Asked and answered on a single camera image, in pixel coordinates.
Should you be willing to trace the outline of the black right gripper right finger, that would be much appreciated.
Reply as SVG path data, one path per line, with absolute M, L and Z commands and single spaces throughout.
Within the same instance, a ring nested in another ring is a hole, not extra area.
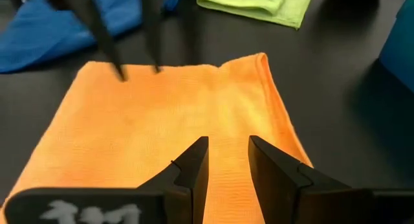
M 371 224 L 370 191 L 353 189 L 255 135 L 248 159 L 265 224 Z

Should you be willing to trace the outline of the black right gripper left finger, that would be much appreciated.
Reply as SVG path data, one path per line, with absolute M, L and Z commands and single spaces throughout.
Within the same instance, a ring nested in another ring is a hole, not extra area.
M 209 138 L 199 137 L 157 175 L 138 187 L 155 200 L 140 205 L 139 224 L 203 224 L 209 178 Z

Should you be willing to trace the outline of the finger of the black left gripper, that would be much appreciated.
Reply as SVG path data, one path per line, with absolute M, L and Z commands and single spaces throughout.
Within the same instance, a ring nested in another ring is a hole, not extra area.
M 160 72 L 160 22 L 162 0 L 142 0 L 142 26 L 146 49 L 156 73 Z
M 110 35 L 95 0 L 50 0 L 56 10 L 70 10 L 86 26 L 99 48 L 113 64 L 120 81 L 126 81 L 120 55 Z

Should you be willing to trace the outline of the blue microfiber towel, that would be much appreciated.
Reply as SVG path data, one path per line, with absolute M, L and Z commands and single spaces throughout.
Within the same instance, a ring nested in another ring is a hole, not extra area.
M 142 0 L 95 0 L 113 37 L 142 24 Z M 70 10 L 56 10 L 50 0 L 23 0 L 0 33 L 0 74 L 56 59 L 97 44 Z

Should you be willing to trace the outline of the orange microfiber towel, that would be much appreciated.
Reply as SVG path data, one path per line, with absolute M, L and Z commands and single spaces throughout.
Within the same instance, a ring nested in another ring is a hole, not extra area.
M 250 175 L 248 138 L 257 135 L 310 163 L 257 53 L 219 67 L 108 63 L 78 72 L 13 193 L 41 186 L 133 187 L 153 177 L 201 136 L 209 138 L 203 224 L 264 224 Z

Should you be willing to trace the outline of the green microfiber towel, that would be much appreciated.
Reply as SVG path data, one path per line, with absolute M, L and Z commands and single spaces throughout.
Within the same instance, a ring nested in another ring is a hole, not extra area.
M 311 0 L 197 0 L 210 10 L 299 29 Z

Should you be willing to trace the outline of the teal plastic bin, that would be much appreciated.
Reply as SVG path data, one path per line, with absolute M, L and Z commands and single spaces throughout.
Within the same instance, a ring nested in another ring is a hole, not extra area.
M 397 12 L 379 61 L 414 93 L 414 0 L 405 0 Z

